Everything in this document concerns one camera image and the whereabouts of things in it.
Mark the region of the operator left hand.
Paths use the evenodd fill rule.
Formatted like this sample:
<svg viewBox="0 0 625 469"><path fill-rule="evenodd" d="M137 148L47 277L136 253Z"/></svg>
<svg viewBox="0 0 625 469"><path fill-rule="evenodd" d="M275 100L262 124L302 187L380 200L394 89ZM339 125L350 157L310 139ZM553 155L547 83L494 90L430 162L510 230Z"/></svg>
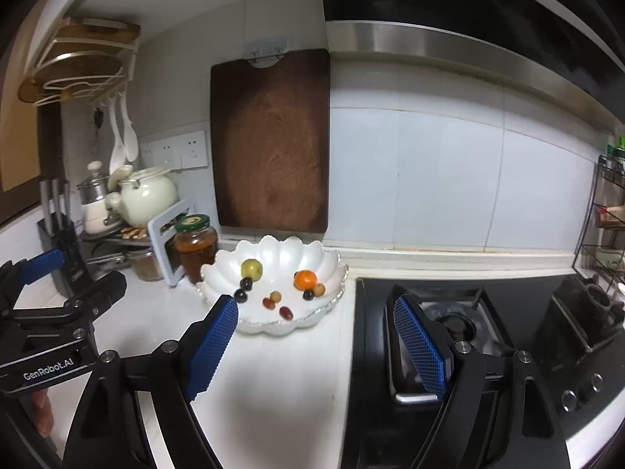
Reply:
<svg viewBox="0 0 625 469"><path fill-rule="evenodd" d="M54 427L52 405L47 390L32 395L34 405L33 422L42 437L49 437Z"/></svg>

